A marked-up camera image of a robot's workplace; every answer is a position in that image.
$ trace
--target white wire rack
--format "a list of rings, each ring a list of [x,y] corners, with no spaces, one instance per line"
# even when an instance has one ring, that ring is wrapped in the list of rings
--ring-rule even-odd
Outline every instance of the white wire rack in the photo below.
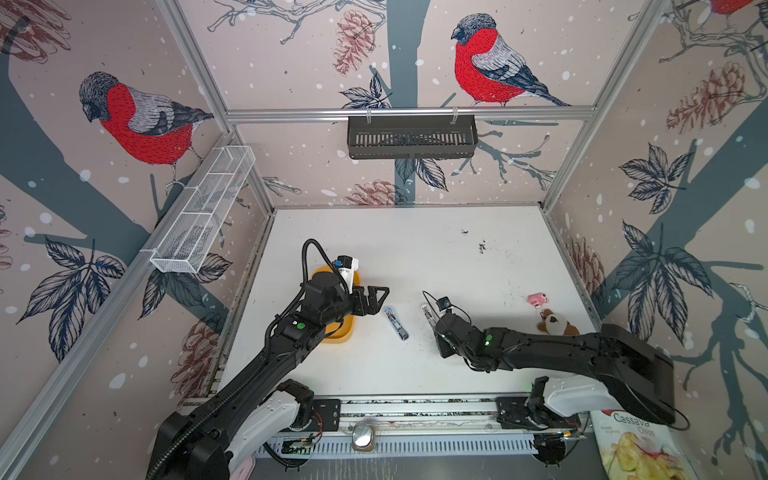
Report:
[[[159,271],[200,270],[254,161],[250,147],[227,145],[221,149],[152,254],[150,261]]]

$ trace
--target transparent utility knife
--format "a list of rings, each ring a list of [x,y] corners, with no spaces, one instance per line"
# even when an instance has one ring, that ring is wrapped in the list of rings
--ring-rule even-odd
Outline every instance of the transparent utility knife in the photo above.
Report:
[[[397,320],[397,316],[395,315],[395,310],[392,310],[391,306],[384,307],[384,314],[386,315],[387,319],[389,319],[389,322],[392,324],[392,328],[395,329],[398,335],[400,335],[401,340],[407,340],[408,339],[408,332],[406,332],[406,329],[402,328],[402,324],[399,320]]]

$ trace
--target pine cone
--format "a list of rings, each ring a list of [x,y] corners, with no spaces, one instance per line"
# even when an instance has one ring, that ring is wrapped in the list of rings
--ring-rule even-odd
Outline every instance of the pine cone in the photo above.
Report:
[[[174,391],[182,395],[180,403],[188,396],[202,393],[218,343],[218,334],[202,321],[195,323],[184,337],[179,358],[181,368],[170,378],[176,384]]]
[[[582,237],[581,242],[579,240],[574,242],[573,238],[570,240],[570,243],[567,243],[565,247],[574,261],[581,281],[590,295],[602,295],[605,270],[603,270],[600,256],[592,251],[590,247],[587,247],[586,238]]]
[[[667,115],[667,130],[677,128],[680,134],[716,124],[744,96],[744,69],[736,62],[710,71],[707,78],[677,103],[677,110]]]
[[[374,180],[372,184],[355,184],[351,197],[344,200],[352,205],[396,205],[406,201],[406,196],[395,185],[385,180]]]
[[[58,48],[69,50],[69,32],[61,20],[72,20],[52,0],[0,0],[0,38],[6,38],[21,18],[29,26],[18,33],[11,55],[20,60],[45,63]]]
[[[350,10],[344,12],[344,19],[337,24],[336,35],[338,46],[333,52],[333,67],[345,77],[350,69],[360,68],[373,51],[373,24],[362,12]]]

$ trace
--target white tabletop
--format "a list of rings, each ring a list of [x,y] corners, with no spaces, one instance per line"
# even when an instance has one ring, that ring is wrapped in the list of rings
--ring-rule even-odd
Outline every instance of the white tabletop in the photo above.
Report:
[[[385,301],[410,338],[402,341],[383,313],[356,319],[346,343],[319,345],[287,378],[316,395],[526,392],[538,376],[522,369],[473,372],[458,356],[440,357],[419,307],[422,290],[466,310],[480,330],[536,330],[527,296],[544,292],[548,308],[582,333],[594,327],[538,208],[436,207],[280,210],[237,331],[222,385],[263,346],[266,326],[296,295],[301,246],[315,238],[334,260],[359,258],[363,286],[388,286]],[[310,248],[311,273],[323,259]]]

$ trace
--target gray floor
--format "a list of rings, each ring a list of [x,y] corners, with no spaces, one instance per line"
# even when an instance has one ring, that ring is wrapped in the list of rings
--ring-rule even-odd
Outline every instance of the gray floor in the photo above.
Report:
[[[581,440],[561,467],[546,468],[530,455],[312,460],[285,472],[271,458],[257,461],[250,480],[604,480],[594,436]]]

